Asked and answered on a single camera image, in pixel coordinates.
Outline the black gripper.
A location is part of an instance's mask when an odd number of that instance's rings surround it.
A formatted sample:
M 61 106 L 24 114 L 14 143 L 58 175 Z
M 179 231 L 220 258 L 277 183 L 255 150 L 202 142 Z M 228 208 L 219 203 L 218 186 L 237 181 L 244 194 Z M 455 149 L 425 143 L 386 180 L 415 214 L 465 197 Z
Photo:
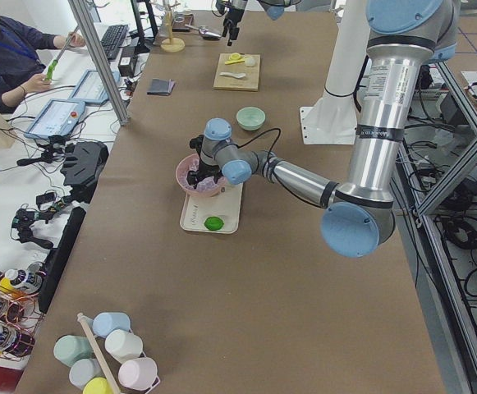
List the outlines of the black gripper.
M 204 136 L 198 135 L 190 140 L 190 148 L 195 149 L 198 154 L 199 164 L 196 170 L 189 170 L 186 175 L 186 180 L 190 186 L 197 189 L 198 184 L 206 178 L 213 178 L 214 183 L 223 178 L 223 174 L 218 165 L 209 165 L 202 160 L 202 144 Z
M 247 6 L 247 0 L 217 0 L 216 8 L 224 16 L 223 26 L 231 29 L 241 22 Z

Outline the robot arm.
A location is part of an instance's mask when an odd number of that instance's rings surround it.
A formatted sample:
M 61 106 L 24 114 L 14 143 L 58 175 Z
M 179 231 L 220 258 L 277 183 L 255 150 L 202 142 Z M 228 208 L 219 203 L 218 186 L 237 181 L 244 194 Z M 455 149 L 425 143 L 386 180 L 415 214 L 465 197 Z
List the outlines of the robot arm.
M 190 142 L 199 165 L 187 182 L 226 178 L 233 185 L 261 175 L 324 209 L 321 232 L 335 252 L 358 258 L 372 253 L 394 231 L 389 189 L 420 68 L 450 58 L 456 47 L 458 1 L 370 1 L 369 35 L 361 40 L 371 61 L 350 170 L 337 183 L 297 167 L 272 151 L 243 151 L 230 124 L 214 118 Z
M 249 3 L 250 1 L 247 0 L 217 0 L 216 9 L 224 16 L 223 25 L 229 30 L 237 28 Z M 288 7 L 296 5 L 298 1 L 258 0 L 253 3 L 257 3 L 261 11 L 264 11 L 272 20 L 276 20 Z

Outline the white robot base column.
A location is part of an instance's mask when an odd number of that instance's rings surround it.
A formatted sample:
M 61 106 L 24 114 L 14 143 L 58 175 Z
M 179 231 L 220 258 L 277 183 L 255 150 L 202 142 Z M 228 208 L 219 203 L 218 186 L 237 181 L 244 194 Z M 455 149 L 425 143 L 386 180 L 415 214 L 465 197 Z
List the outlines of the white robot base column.
M 353 93 L 364 71 L 369 24 L 366 1 L 346 2 L 324 92 L 312 107 L 300 109 L 305 144 L 353 144 L 357 127 Z

